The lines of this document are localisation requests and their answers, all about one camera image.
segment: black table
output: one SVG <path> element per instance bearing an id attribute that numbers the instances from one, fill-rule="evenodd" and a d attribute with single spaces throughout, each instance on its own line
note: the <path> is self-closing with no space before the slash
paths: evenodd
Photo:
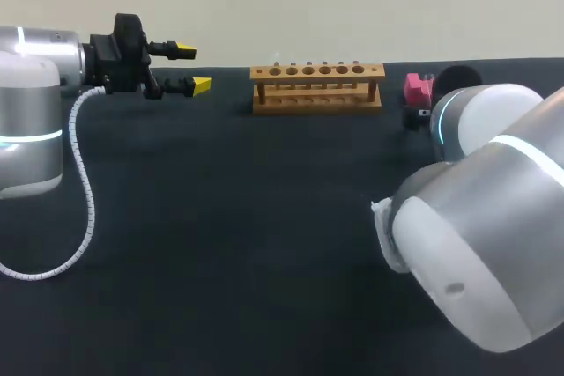
<path id="1" fill-rule="evenodd" d="M 486 83 L 564 85 L 562 59 L 470 64 Z M 401 130 L 404 76 L 444 66 L 387 64 L 378 116 L 247 116 L 247 69 L 158 70 L 214 77 L 193 100 L 89 100 L 78 138 L 95 238 L 54 279 L 0 277 L 0 372 L 560 374 L 564 329 L 484 352 L 379 251 L 370 202 L 433 161 L 423 134 Z M 59 265 L 84 235 L 65 136 L 61 186 L 0 203 L 0 260 L 19 271 Z"/>

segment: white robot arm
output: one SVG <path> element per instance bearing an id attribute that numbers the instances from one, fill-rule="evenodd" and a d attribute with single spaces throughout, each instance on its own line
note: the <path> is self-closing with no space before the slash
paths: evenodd
<path id="1" fill-rule="evenodd" d="M 514 350 L 564 321 L 564 90 L 476 87 L 433 114 L 449 161 L 373 204 L 382 251 L 474 343 Z"/>

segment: black object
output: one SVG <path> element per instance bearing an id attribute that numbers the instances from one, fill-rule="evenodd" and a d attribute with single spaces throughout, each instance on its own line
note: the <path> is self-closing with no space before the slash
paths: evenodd
<path id="1" fill-rule="evenodd" d="M 194 81 L 186 78 L 167 79 L 163 85 L 153 76 L 149 65 L 151 57 L 194 59 L 195 49 L 181 49 L 175 41 L 147 44 L 146 34 L 138 15 L 115 15 L 114 32 L 110 35 L 93 34 L 84 44 L 87 85 L 102 85 L 106 92 L 136 92 L 139 88 L 147 99 L 162 99 L 164 92 L 182 93 L 191 97 Z"/>
<path id="2" fill-rule="evenodd" d="M 431 92 L 431 109 L 427 107 L 407 106 L 402 94 L 403 107 L 402 126 L 410 131 L 419 131 L 421 127 L 427 127 L 436 104 L 447 94 L 460 88 L 482 85 L 482 77 L 475 69 L 467 65 L 448 66 L 442 70 L 434 79 Z"/>
<path id="3" fill-rule="evenodd" d="M 432 90 L 432 107 L 447 94 L 460 88 L 475 87 L 484 84 L 482 77 L 471 66 L 454 65 L 442 70 L 434 80 Z"/>

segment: white wall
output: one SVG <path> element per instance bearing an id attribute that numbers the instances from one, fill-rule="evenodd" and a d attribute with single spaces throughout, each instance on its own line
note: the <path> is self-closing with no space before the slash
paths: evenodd
<path id="1" fill-rule="evenodd" d="M 0 0 L 0 23 L 75 29 L 87 40 L 110 33 L 116 12 L 137 13 L 149 39 L 198 47 L 189 66 L 431 61 L 563 56 L 563 7 L 564 0 Z"/>

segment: pink block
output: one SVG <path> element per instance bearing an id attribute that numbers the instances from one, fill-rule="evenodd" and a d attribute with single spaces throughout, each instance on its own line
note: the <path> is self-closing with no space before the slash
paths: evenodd
<path id="1" fill-rule="evenodd" d="M 434 78 L 421 80 L 419 74 L 407 74 L 404 84 L 407 106 L 430 109 L 433 83 Z"/>

